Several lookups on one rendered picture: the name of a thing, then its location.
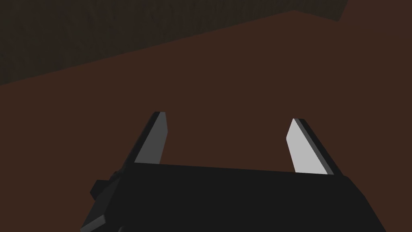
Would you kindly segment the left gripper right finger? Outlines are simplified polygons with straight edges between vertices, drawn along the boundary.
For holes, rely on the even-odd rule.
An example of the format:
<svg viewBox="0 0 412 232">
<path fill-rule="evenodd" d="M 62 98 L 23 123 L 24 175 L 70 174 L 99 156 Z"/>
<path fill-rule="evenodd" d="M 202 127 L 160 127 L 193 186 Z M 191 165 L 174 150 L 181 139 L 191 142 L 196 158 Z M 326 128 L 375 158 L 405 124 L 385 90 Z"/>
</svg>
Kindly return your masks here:
<svg viewBox="0 0 412 232">
<path fill-rule="evenodd" d="M 295 172 L 343 175 L 306 120 L 292 119 L 286 142 Z"/>
</svg>

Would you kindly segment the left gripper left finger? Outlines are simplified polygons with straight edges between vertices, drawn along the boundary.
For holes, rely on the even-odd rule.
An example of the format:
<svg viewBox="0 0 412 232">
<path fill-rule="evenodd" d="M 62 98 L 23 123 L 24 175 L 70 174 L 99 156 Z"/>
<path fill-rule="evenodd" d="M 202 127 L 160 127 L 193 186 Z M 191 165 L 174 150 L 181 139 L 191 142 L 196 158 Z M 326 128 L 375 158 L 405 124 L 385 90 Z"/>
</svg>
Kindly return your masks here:
<svg viewBox="0 0 412 232">
<path fill-rule="evenodd" d="M 154 112 L 124 164 L 159 164 L 168 134 L 165 112 Z"/>
</svg>

